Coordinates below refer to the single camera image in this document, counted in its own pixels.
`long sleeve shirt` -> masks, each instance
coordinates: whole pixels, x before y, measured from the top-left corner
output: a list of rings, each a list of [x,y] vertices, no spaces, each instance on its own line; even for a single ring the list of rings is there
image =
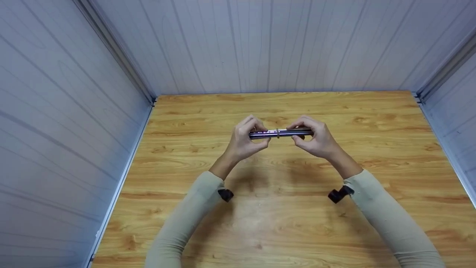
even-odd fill
[[[344,180],[350,195],[403,268],[445,267],[435,246],[399,203],[367,170]],[[181,255],[200,221],[220,202],[219,177],[206,171],[164,223],[147,253],[145,268],[180,268]]]

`person's left hand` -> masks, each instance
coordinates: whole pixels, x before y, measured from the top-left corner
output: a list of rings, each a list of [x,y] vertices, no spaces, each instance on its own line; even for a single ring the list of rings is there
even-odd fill
[[[263,125],[263,122],[253,115],[249,115],[243,121],[238,123],[233,129],[230,143],[223,155],[226,155],[227,158],[237,163],[267,148],[269,141],[271,140],[270,138],[260,143],[254,143],[250,140],[248,134],[254,128],[258,131],[268,130]]]

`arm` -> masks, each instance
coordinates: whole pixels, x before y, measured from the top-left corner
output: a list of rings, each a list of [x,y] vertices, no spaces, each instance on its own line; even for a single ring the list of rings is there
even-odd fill
[[[146,257],[145,268],[180,268],[180,258],[188,240],[201,222],[220,201],[218,190],[224,189],[224,180],[236,164],[267,148],[269,139],[253,143],[248,133],[257,128],[267,129],[250,115],[233,131],[226,151],[193,183],[185,198],[175,207],[157,234]]]
[[[296,146],[327,159],[354,190],[351,195],[365,218],[380,234],[403,268],[445,267],[435,246],[402,206],[382,185],[334,140],[327,126],[303,116],[289,128],[311,127],[314,137],[305,142],[293,136]]]

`white panel wall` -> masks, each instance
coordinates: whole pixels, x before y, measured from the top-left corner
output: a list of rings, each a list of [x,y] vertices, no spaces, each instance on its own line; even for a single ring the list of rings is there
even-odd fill
[[[0,1],[0,267],[84,267],[149,110],[73,1]]]
[[[471,0],[94,0],[156,94],[418,90]]]
[[[428,98],[423,108],[476,205],[476,54]]]

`wood grain tabletop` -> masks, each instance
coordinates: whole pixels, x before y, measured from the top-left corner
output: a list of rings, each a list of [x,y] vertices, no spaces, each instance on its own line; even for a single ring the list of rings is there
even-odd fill
[[[175,205],[253,114],[284,128],[302,114],[325,122],[340,145],[409,212],[448,267],[476,265],[476,211],[410,92],[163,95],[156,103],[93,262],[140,268]],[[235,197],[200,224],[182,258],[191,268],[398,267],[346,197],[324,159],[272,139],[225,181]]]

